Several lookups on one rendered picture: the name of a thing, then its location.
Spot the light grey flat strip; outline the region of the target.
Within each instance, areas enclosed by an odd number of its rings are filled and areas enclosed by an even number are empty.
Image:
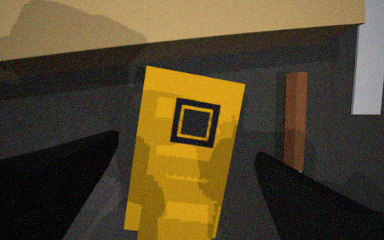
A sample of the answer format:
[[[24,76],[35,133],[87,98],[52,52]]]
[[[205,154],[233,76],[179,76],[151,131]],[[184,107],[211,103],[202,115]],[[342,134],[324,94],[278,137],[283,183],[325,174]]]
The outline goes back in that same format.
[[[381,115],[384,82],[384,0],[364,0],[366,22],[358,26],[352,115]]]

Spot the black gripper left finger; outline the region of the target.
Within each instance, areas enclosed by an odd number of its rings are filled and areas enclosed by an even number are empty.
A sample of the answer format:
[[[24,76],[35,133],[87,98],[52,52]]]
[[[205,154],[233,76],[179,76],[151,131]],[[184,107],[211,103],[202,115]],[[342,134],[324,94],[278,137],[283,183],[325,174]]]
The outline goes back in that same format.
[[[119,146],[119,131],[0,160],[0,240],[62,240]]]

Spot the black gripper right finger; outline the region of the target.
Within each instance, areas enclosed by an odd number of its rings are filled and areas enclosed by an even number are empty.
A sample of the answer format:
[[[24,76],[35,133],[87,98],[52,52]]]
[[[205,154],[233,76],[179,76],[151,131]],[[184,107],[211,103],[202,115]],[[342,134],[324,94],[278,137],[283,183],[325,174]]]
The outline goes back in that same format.
[[[264,152],[253,166],[281,240],[384,240],[384,213]]]

